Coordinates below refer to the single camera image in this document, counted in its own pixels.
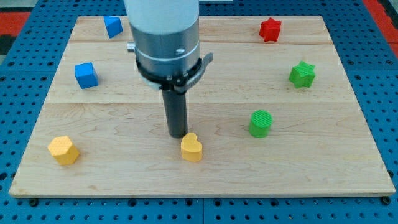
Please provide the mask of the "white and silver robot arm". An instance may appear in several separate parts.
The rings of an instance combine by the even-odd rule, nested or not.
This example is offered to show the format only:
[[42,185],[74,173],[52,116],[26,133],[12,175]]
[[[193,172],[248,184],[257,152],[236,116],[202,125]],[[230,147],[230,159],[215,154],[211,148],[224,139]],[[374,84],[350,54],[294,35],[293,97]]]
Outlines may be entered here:
[[198,0],[124,0],[147,85],[183,85],[200,66]]

